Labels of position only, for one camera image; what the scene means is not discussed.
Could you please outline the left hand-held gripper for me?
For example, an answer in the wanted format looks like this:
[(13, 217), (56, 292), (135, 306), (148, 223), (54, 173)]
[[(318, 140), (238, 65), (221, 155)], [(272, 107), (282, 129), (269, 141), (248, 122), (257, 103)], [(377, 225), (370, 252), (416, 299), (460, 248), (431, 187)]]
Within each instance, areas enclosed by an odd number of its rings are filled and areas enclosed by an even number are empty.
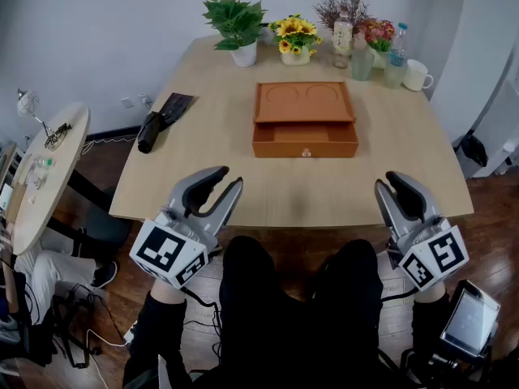
[(243, 179), (231, 182), (207, 212), (195, 215), (228, 172), (227, 166), (201, 169), (174, 185), (169, 208), (163, 207), (155, 219), (143, 223), (131, 247), (130, 257), (143, 271), (181, 289), (210, 263), (216, 235), (241, 197)]

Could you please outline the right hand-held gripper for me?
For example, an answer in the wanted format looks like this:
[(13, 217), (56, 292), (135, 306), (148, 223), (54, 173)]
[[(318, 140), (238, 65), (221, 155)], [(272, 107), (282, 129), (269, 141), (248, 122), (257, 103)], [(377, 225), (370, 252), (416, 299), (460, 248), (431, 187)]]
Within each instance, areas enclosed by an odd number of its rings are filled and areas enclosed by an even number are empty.
[[(393, 192), (385, 182), (377, 179), (375, 198), (384, 223), (399, 239), (397, 248), (402, 258), (398, 267), (422, 292), (453, 274), (470, 258), (460, 229), (445, 217), (438, 216), (438, 204), (428, 188), (396, 171), (388, 171), (385, 176)], [(427, 222), (405, 234), (405, 218)]]

